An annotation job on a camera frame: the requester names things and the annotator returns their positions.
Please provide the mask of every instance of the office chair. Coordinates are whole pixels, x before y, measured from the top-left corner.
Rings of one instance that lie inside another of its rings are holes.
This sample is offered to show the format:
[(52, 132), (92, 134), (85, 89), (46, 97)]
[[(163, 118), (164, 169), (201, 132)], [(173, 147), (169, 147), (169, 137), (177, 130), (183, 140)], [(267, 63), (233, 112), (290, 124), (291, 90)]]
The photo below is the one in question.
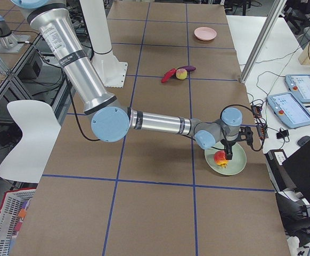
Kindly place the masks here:
[(51, 106), (41, 101), (12, 101), (7, 109), (20, 127), (22, 138), (2, 161), (0, 177), (39, 183), (61, 126)]
[(291, 24), (297, 29), (297, 31), (295, 32), (295, 35), (298, 35), (302, 28), (300, 27), (299, 24), (297, 24), (296, 21), (302, 21), (302, 25), (308, 21), (308, 19), (305, 18), (300, 18), (297, 16), (293, 15), (293, 11), (297, 10), (299, 12), (301, 12), (302, 14), (306, 15), (306, 14), (310, 14), (310, 0), (307, 1), (307, 3), (301, 3), (301, 0), (287, 0), (285, 7), (284, 7), (284, 13), (285, 13), (285, 17), (284, 20), (286, 22), (290, 21)]

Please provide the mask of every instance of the basket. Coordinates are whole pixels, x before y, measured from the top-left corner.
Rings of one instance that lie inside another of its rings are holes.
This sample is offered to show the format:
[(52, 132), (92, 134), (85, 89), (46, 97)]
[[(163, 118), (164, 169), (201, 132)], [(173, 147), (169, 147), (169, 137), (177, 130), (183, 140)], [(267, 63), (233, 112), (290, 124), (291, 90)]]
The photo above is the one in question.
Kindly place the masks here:
[(19, 222), (22, 204), (34, 196), (35, 189), (19, 189), (5, 193), (0, 206), (0, 256), (9, 255), (10, 242), (18, 232), (14, 227)]

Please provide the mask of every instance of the white desk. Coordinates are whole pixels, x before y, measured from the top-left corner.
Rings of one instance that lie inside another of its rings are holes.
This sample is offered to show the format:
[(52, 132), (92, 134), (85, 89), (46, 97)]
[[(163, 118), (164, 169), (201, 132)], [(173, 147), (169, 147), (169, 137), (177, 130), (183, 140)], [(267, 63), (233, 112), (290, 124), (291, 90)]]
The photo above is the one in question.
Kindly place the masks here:
[[(246, 63), (265, 19), (265, 17), (227, 16), (239, 64)], [(262, 49), (257, 62), (283, 57), (288, 53), (294, 52), (298, 47), (299, 44), (284, 19), (278, 18), (278, 21), (272, 29), (269, 38), (264, 44), (264, 48)], [(259, 88), (256, 88), (258, 75), (265, 71), (271, 71), (279, 75), (288, 62), (289, 64), (284, 68), (281, 76), (286, 74), (310, 74), (310, 66), (303, 66), (298, 62), (298, 57), (301, 52), (302, 49), (299, 48), (293, 54), (290, 62), (289, 60), (291, 55), (286, 56), (281, 60), (255, 64), (249, 78), (245, 83), (247, 91), (251, 93), (255, 99), (264, 100), (266, 98), (265, 93)], [(258, 85), (266, 92), (269, 92), (276, 79), (277, 76), (270, 73), (265, 73), (260, 76)], [(273, 86), (270, 95), (287, 91), (288, 88), (285, 85), (284, 78), (279, 77)], [(267, 108), (266, 114), (265, 110), (266, 107), (263, 109), (263, 117), (267, 119), (269, 127), (276, 130), (279, 130), (280, 127), (287, 129), (287, 127), (285, 127), (273, 114), (270, 107)], [(283, 149), (288, 157), (299, 148), (296, 142), (301, 137), (305, 135), (310, 136), (310, 126), (290, 129), (289, 134), (290, 142), (285, 143), (283, 146)], [(276, 139), (276, 131), (269, 129), (268, 136), (269, 139), (265, 140), (264, 144), (264, 153), (267, 153), (270, 149), (278, 149), (283, 144), (282, 139)]]

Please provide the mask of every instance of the red pepper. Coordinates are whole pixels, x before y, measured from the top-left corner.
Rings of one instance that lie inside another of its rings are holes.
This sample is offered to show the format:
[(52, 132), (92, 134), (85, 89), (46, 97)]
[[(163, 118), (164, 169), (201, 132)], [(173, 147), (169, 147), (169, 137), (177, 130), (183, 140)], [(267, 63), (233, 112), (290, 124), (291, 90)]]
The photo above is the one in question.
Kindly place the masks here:
[(176, 68), (172, 68), (170, 71), (166, 72), (164, 77), (161, 79), (161, 83), (167, 82), (171, 76), (173, 76), (176, 73)]

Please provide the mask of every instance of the brown tabletop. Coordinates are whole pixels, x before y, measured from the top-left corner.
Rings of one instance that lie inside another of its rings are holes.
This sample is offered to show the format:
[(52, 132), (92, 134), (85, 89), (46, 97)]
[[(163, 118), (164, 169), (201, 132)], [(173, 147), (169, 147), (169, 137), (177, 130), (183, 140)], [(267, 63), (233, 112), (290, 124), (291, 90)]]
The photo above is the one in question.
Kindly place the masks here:
[[(114, 54), (129, 64), (124, 87), (108, 88), (122, 104), (206, 122), (229, 104), (248, 106), (222, 6), (115, 1), (108, 25)], [(195, 39), (201, 26), (217, 37)], [(183, 65), (197, 69), (161, 84)], [(131, 130), (115, 143), (86, 141), (70, 108), (11, 255), (288, 256), (264, 156), (241, 145), (247, 165), (226, 177), (183, 136)]]

